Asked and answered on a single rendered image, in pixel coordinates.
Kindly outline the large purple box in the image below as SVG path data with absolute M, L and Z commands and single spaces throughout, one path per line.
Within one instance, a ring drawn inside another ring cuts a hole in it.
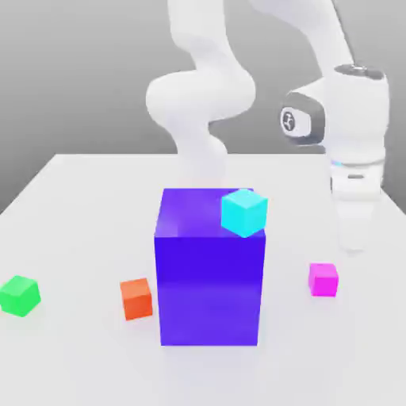
M 234 191 L 163 191 L 154 244 L 164 346 L 258 342 L 266 233 L 243 238 L 221 226 L 221 198 Z

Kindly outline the small green cube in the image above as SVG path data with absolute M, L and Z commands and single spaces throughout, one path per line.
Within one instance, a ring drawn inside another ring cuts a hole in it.
M 15 275 L 0 288 L 0 309 L 14 316 L 27 316 L 41 302 L 37 281 Z

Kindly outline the small cyan cube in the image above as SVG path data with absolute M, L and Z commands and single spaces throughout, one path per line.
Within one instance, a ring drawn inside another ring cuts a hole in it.
M 238 189 L 221 198 L 220 224 L 247 238 L 266 227 L 269 199 L 253 190 Z

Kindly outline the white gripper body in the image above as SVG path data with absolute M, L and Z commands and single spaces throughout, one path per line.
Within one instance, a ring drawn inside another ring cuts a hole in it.
M 338 240 L 349 254 L 363 252 L 370 239 L 375 204 L 368 201 L 336 201 Z

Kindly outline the small magenta cube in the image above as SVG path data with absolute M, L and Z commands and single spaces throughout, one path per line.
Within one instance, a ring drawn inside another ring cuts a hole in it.
M 308 287 L 314 297 L 335 297 L 339 275 L 332 263 L 313 262 L 309 267 Z

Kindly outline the small orange cube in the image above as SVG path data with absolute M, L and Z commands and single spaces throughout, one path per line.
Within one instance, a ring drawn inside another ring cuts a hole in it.
M 127 321 L 153 314 L 151 290 L 146 278 L 122 282 L 120 288 Z

